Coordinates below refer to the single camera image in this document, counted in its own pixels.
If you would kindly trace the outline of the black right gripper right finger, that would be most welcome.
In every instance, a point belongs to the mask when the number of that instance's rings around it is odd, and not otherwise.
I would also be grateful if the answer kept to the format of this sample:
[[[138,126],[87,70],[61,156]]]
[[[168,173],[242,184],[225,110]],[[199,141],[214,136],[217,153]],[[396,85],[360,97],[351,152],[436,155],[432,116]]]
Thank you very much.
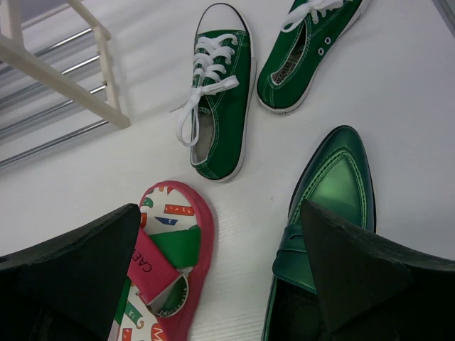
[[[454,339],[454,261],[392,242],[309,200],[301,228],[332,340]]]

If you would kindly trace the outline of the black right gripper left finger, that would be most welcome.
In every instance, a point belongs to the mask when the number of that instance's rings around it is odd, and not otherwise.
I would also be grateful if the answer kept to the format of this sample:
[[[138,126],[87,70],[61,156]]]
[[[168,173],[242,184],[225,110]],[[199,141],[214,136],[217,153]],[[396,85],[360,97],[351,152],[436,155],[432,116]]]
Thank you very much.
[[[1,257],[2,340],[107,340],[139,231],[136,204]]]

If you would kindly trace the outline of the pink patterned sandal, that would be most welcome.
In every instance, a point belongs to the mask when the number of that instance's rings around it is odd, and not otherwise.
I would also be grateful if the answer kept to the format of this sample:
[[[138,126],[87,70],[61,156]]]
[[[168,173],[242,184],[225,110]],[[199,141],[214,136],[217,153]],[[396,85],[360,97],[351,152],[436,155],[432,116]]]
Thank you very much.
[[[142,196],[136,246],[109,340],[187,340],[210,268],[213,214],[185,183],[161,181]]]

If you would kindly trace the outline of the metallic green loafer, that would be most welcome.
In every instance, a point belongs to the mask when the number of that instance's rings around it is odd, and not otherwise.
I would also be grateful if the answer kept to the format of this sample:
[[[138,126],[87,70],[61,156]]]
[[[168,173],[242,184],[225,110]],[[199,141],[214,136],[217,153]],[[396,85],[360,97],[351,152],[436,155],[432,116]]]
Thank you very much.
[[[304,200],[375,231],[373,182],[363,142],[354,128],[339,126],[325,137],[294,189],[287,226],[272,266],[263,340],[331,339],[321,315],[301,229]]]

